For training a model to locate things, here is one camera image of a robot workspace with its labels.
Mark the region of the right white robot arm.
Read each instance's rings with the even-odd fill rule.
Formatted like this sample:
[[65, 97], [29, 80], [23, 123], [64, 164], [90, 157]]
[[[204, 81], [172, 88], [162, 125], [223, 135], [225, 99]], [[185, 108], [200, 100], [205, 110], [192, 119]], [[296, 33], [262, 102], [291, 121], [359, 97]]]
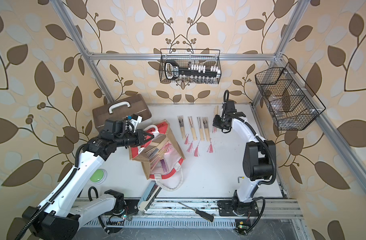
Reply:
[[266, 199], [256, 197], [255, 193], [261, 185], [272, 185], [277, 177], [277, 161], [275, 157], [275, 143], [261, 137], [250, 125], [243, 112], [238, 112], [235, 102], [229, 99], [230, 91], [223, 95], [222, 114], [215, 115], [213, 127], [220, 129], [223, 134], [232, 130], [246, 141], [242, 167], [248, 178], [235, 190], [231, 206], [226, 207], [235, 216], [250, 218], [251, 212], [257, 207], [257, 201], [262, 201], [261, 210], [256, 220], [250, 224], [238, 224], [234, 231], [238, 235], [246, 236], [257, 225], [266, 208]]

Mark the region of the folding fan black print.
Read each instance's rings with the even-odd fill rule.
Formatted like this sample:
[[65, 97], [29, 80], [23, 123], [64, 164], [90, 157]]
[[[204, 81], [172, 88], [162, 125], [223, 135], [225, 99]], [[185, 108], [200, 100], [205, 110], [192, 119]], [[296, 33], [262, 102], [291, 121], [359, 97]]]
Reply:
[[179, 121], [182, 138], [185, 140], [184, 144], [189, 145], [190, 144], [189, 134], [187, 134], [185, 131], [184, 116], [178, 116], [178, 121]]

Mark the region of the folding fan plain wood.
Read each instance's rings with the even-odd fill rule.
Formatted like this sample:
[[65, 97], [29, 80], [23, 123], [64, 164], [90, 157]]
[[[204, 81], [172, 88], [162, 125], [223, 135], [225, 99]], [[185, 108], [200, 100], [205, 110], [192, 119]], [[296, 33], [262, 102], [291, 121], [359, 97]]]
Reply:
[[194, 141], [197, 140], [197, 135], [196, 135], [196, 130], [195, 130], [193, 117], [188, 116], [188, 121], [189, 121], [190, 129], [191, 129], [191, 133], [192, 133], [192, 137], [193, 137], [193, 141], [189, 145], [188, 152], [192, 153], [193, 149], [194, 149]]

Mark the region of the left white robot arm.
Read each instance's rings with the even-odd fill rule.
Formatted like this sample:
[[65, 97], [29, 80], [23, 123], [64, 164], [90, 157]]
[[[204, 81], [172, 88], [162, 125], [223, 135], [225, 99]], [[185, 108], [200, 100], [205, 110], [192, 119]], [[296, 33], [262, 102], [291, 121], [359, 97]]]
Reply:
[[121, 121], [106, 120], [98, 136], [77, 149], [74, 166], [58, 186], [37, 207], [24, 211], [25, 226], [16, 239], [22, 239], [31, 231], [43, 240], [71, 240], [82, 226], [104, 213], [124, 214], [124, 194], [114, 190], [105, 191], [82, 207], [75, 208], [73, 204], [93, 174], [117, 148], [144, 146], [154, 138], [137, 128], [141, 122], [142, 117], [135, 114]]

